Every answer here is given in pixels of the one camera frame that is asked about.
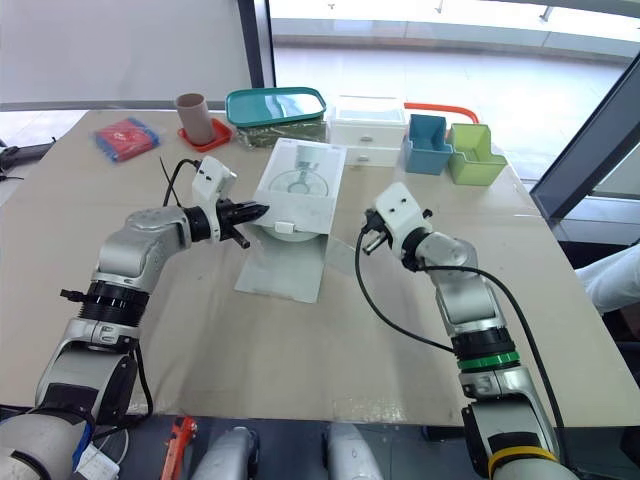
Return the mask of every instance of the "blue pencil holder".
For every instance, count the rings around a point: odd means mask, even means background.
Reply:
[[[409,173],[440,175],[453,153],[453,147],[445,143],[447,121],[432,115],[411,115],[409,134],[402,149],[405,170]]]

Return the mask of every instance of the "beige tabletop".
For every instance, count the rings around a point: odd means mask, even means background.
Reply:
[[[114,165],[92,131],[128,115],[165,131],[161,147]],[[159,206],[167,168],[187,148],[172,112],[89,112],[60,139],[0,211],[0,403],[31,404],[70,317],[58,293],[86,290],[104,239],[126,216]],[[269,157],[235,143],[213,151],[238,174],[231,197],[251,198]],[[192,174],[176,190],[188,204]],[[392,181],[434,212],[436,229],[472,242],[480,266],[519,300],[569,426],[640,423],[640,392],[544,220],[511,168],[488,188],[400,168],[347,167],[332,242],[354,245],[362,212]],[[252,248],[260,248],[254,243]],[[201,243],[172,258],[142,322],[157,409],[195,415],[461,424],[466,405],[455,358],[382,324],[365,303],[342,248],[319,300],[303,304],[233,289],[247,256],[235,243]],[[363,259],[381,309],[416,333],[447,342],[429,279],[388,250]],[[524,334],[500,297],[524,363],[546,397]],[[143,410],[138,388],[132,407]]]

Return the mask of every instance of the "white sleeve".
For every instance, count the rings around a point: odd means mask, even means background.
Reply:
[[[600,314],[640,301],[640,244],[576,270]]]

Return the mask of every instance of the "teal container lid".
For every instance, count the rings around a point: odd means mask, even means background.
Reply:
[[[309,87],[252,88],[227,95],[227,120],[236,127],[257,127],[317,118],[327,104]]]

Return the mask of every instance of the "drawer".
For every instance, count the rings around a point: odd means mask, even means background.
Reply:
[[[404,126],[341,125],[329,126],[329,143],[375,148],[400,148],[404,137]]]
[[[400,158],[399,148],[347,147],[347,165],[394,167]]]

